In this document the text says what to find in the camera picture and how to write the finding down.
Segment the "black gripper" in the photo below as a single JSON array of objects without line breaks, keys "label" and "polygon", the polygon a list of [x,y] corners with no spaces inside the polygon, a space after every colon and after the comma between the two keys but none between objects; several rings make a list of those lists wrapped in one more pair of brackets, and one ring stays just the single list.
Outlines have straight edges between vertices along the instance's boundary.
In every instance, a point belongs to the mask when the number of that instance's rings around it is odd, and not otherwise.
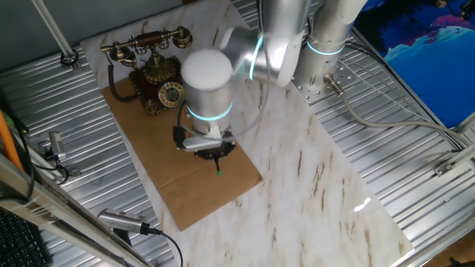
[{"label": "black gripper", "polygon": [[235,148],[236,144],[234,142],[224,142],[220,147],[217,148],[195,151],[194,155],[204,160],[219,159],[228,156]]}]

